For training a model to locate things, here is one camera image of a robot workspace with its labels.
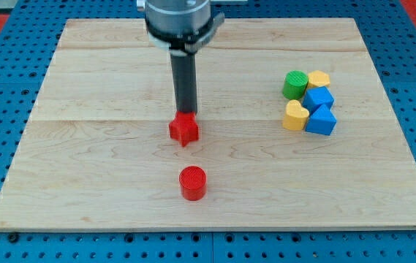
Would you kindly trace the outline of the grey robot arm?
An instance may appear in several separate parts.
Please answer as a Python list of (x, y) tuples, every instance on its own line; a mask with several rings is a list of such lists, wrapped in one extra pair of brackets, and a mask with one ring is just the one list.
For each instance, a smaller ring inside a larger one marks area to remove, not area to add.
[(211, 13), (210, 0), (137, 0), (150, 41), (174, 56), (191, 56), (205, 47), (224, 23)]

